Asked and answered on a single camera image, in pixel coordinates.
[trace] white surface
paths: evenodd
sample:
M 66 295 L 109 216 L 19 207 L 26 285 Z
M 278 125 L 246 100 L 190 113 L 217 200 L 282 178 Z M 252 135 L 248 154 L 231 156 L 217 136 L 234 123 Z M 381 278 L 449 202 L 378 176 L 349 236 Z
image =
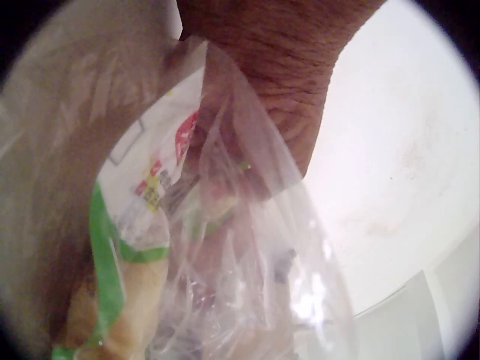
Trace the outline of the white surface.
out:
M 446 359 L 465 346 L 479 311 L 479 234 L 476 227 L 427 270 Z
M 359 360 L 422 359 L 417 326 L 405 289 L 355 319 Z
M 449 40 L 389 0 L 340 55 L 305 178 L 355 313 L 476 226 L 479 133 L 478 89 Z

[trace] red logo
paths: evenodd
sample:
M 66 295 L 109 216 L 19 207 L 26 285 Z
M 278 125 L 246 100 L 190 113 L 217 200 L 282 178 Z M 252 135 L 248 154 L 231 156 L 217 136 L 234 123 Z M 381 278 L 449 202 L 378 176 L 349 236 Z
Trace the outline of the red logo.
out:
M 150 175 L 155 176 L 161 167 L 162 163 L 160 162 L 160 160 L 157 160 L 150 169 Z
M 193 129 L 197 123 L 198 111 L 190 115 L 183 123 L 180 125 L 177 133 L 175 134 L 175 155 L 177 156 L 177 164 L 180 162 L 185 151 L 188 149 L 190 139 L 192 138 Z
M 144 192 L 144 190 L 146 189 L 147 187 L 147 183 L 145 180 L 143 180 L 140 185 L 137 186 L 137 188 L 135 189 L 135 194 L 137 194 L 138 196 L 142 195 L 142 193 Z

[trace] transparent plastic wrap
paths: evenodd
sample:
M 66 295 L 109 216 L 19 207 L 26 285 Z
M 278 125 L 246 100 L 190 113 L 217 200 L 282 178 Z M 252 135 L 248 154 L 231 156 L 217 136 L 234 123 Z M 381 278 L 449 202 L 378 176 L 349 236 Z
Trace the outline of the transparent plastic wrap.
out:
M 239 69 L 201 39 L 117 35 L 32 47 L 7 83 L 19 334 L 55 360 L 353 358 L 332 249 Z
M 235 64 L 206 53 L 194 141 L 161 202 L 171 248 L 147 358 L 353 358 L 343 281 L 296 164 Z

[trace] green stripe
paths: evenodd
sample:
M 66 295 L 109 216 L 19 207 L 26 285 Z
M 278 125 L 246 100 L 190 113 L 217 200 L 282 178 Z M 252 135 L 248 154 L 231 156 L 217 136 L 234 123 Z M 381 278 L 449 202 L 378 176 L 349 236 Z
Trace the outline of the green stripe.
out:
M 118 235 L 108 216 L 98 183 L 95 183 L 90 203 L 89 227 L 98 289 L 98 313 L 93 332 L 82 347 L 97 347 L 107 336 L 125 304 L 113 247 Z M 72 350 L 55 348 L 52 360 L 73 360 L 74 353 Z
M 151 263 L 168 257 L 168 247 L 137 251 L 122 239 L 119 239 L 119 251 L 122 259 L 129 263 Z

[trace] skin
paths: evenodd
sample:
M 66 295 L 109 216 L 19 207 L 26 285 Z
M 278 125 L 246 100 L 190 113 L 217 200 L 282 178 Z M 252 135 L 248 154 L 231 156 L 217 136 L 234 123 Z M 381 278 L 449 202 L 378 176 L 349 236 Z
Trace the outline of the skin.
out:
M 184 28 L 181 38 L 205 37 L 233 58 L 279 129 L 303 176 L 312 157 L 338 55 L 383 2 L 177 1 Z

